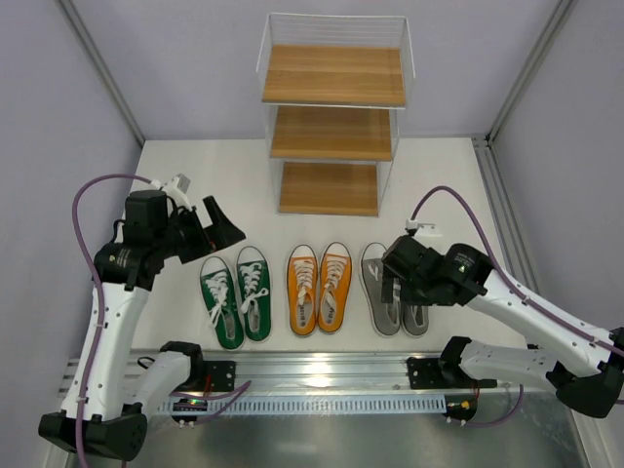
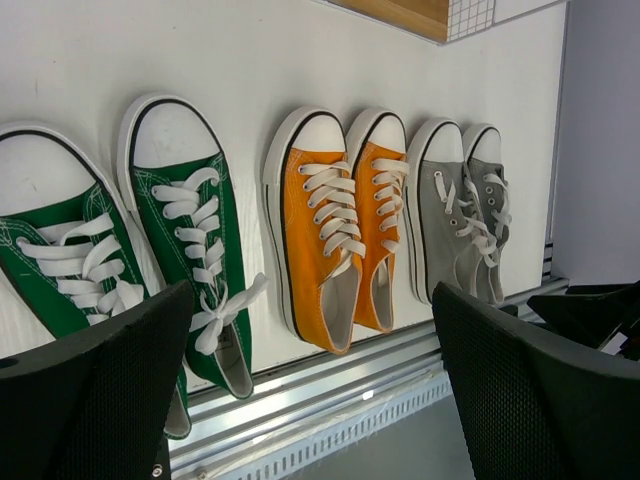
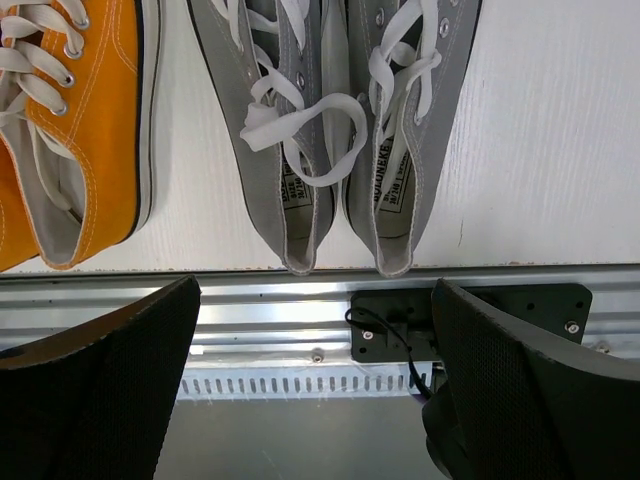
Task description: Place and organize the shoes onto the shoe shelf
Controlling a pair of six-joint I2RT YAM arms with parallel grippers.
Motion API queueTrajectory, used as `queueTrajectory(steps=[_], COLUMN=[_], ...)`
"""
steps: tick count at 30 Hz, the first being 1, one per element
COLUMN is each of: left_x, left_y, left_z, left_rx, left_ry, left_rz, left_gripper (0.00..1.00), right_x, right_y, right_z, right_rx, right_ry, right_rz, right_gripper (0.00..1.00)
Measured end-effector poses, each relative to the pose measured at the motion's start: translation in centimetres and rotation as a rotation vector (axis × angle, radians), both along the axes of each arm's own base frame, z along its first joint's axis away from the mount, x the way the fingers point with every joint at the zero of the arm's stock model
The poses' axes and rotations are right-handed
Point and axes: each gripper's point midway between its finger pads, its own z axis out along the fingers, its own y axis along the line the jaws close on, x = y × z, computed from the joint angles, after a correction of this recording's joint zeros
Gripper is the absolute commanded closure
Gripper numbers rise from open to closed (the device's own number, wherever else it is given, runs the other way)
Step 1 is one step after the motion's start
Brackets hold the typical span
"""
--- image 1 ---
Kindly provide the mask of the white wire wooden shoe shelf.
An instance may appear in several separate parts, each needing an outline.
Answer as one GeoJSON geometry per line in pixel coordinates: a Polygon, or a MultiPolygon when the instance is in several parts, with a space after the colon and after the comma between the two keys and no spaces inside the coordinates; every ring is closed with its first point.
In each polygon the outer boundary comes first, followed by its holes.
{"type": "Polygon", "coordinates": [[[377,216],[415,80],[408,19],[271,13],[255,72],[278,212],[377,216]]]}

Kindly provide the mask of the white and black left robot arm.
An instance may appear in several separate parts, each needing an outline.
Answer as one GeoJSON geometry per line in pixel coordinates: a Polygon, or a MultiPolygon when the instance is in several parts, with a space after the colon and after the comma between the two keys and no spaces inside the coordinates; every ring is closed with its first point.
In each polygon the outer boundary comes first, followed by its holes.
{"type": "Polygon", "coordinates": [[[163,190],[132,192],[125,202],[122,239],[95,256],[93,313],[74,381],[57,412],[42,416],[39,435],[81,460],[87,455],[129,462],[145,441],[148,421],[176,390],[206,380],[200,345],[169,341],[137,388],[123,388],[138,319],[167,259],[203,258],[245,240],[215,198],[203,200],[203,226],[163,190]]]}

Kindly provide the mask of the orange sneaker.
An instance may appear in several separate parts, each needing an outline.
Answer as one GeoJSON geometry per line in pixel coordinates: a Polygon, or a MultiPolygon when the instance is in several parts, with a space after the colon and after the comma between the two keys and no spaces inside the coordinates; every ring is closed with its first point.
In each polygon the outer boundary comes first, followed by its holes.
{"type": "Polygon", "coordinates": [[[287,295],[292,332],[305,337],[317,324],[317,258],[307,245],[295,247],[287,264],[287,295]]]}
{"type": "Polygon", "coordinates": [[[325,333],[340,330],[352,279],[352,257],[346,246],[331,243],[321,261],[319,328],[325,333]]]}

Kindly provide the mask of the green sneaker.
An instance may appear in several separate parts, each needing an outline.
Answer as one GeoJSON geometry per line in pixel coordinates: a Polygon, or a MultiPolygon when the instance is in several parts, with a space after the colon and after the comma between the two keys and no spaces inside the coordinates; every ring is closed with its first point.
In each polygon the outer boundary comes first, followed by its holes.
{"type": "Polygon", "coordinates": [[[245,335],[230,269],[222,258],[210,256],[202,264],[199,282],[208,323],[218,344],[228,351],[237,350],[245,335]]]}
{"type": "Polygon", "coordinates": [[[243,247],[237,257],[236,273],[245,334],[251,341],[265,341],[272,331],[268,261],[258,248],[243,247]]]}

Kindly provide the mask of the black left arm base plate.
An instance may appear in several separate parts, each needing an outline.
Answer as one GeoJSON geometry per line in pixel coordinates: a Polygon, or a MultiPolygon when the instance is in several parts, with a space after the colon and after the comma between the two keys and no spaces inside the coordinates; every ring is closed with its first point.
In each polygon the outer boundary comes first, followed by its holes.
{"type": "Polygon", "coordinates": [[[199,390],[205,394],[227,393],[235,389],[236,363],[234,361],[205,361],[199,381],[199,390]]]}

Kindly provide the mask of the grey sneaker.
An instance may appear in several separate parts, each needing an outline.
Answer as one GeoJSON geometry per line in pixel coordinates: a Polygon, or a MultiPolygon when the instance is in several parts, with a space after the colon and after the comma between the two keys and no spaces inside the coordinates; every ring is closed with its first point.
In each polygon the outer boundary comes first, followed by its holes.
{"type": "Polygon", "coordinates": [[[400,306],[395,288],[390,284],[391,301],[382,301],[383,257],[386,248],[378,243],[368,244],[360,259],[360,279],[369,305],[374,330],[384,337],[395,335],[400,329],[400,306]]]}
{"type": "Polygon", "coordinates": [[[401,325],[412,337],[423,336],[429,328],[429,310],[427,306],[401,303],[401,325]]]}

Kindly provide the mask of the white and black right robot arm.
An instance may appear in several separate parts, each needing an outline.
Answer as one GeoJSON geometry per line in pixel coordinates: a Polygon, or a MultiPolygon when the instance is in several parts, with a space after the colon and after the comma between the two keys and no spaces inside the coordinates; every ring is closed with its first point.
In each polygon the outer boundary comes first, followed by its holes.
{"type": "Polygon", "coordinates": [[[438,253],[404,235],[384,253],[382,264],[384,277],[399,283],[406,304],[464,306],[525,337],[524,348],[452,337],[438,360],[450,386],[484,380],[523,384],[594,418],[607,417],[617,404],[623,389],[623,330],[595,327],[532,296],[497,270],[492,258],[465,244],[438,253]]]}

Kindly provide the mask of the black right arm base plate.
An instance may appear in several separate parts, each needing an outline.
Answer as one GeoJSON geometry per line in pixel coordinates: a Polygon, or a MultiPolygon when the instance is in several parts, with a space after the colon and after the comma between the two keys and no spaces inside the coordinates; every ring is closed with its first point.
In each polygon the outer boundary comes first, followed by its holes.
{"type": "Polygon", "coordinates": [[[444,376],[437,358],[409,357],[406,360],[409,387],[412,390],[428,389],[490,389],[497,387],[495,379],[475,380],[470,377],[444,376]]]}

